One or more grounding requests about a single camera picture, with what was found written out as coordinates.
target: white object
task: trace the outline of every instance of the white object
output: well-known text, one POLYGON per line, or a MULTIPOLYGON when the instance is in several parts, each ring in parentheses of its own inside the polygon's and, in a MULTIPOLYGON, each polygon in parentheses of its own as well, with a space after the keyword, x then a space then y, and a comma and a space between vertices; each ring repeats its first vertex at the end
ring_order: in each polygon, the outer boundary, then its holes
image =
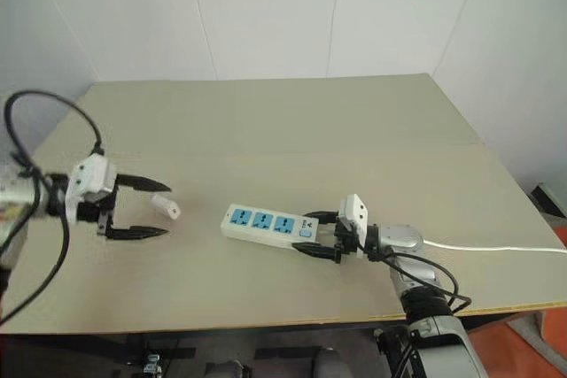
POLYGON ((318 224, 313 217, 231 204, 221 231, 228 238, 292 249, 292 243, 314 243, 318 224))
POLYGON ((161 195, 154 194, 151 197, 151 205, 156 211, 168 216, 170 219, 176 220, 181 215, 181 209, 175 201, 167 199, 161 195))
POLYGON ((431 247, 443 248, 445 250, 456 250, 456 251, 539 251, 539 252, 559 252, 561 254, 567 254, 567 250, 564 248, 545 248, 545 247, 513 247, 513 246, 502 246, 502 247, 469 247, 466 245, 450 245, 448 243, 435 243, 433 241, 423 240, 425 245, 430 245, 431 247))
POLYGON ((65 209, 69 223, 77 222, 79 203, 95 203, 113 192, 116 182, 116 166, 108 158, 91 154, 77 164, 69 175, 65 193, 65 209))
MULTIPOLYGON (((363 247, 366 243, 366 232, 369 222, 369 212, 366 205, 361 201, 358 195, 352 194, 340 202, 338 208, 338 219, 345 225, 345 228, 355 228, 358 240, 363 247)), ((359 248, 356 251, 356 257, 362 258, 364 253, 359 248)))

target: table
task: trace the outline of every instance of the table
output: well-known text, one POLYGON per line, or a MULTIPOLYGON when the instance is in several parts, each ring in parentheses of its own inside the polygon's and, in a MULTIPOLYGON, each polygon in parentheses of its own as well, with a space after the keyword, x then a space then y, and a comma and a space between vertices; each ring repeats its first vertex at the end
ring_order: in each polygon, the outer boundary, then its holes
MULTIPOLYGON (((328 80, 97 83, 79 105, 120 172, 163 181, 183 210, 159 216, 121 190, 116 226, 169 234, 106 241, 72 228, 59 276, 5 333, 118 333, 271 327, 402 317, 387 267, 343 264, 222 236, 230 203, 304 213, 357 193, 370 221, 408 223, 427 239, 561 247, 496 157, 426 74, 328 80)), ((69 171, 92 134, 69 113, 35 155, 69 171)), ((49 271, 57 220, 38 220, 15 269, 9 311, 49 271)), ((554 253, 426 248, 447 266, 464 314, 567 305, 567 258, 554 253)))

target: power strip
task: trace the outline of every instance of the power strip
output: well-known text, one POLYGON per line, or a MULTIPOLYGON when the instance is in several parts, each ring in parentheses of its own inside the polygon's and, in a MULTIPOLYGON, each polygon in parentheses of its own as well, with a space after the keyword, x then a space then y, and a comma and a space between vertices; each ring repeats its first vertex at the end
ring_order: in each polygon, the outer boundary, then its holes
POLYGON ((314 243, 318 224, 312 217, 231 204, 221 231, 228 238, 292 249, 292 243, 314 243))

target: white wall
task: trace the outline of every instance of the white wall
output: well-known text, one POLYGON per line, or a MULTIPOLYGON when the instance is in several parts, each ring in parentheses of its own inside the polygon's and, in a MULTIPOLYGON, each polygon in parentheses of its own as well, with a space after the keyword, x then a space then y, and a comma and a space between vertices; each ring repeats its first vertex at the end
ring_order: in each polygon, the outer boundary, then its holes
MULTIPOLYGON (((560 0, 0 0, 0 92, 426 72, 529 189, 567 160, 564 9, 560 0)), ((19 108, 30 146, 61 113, 19 108)))

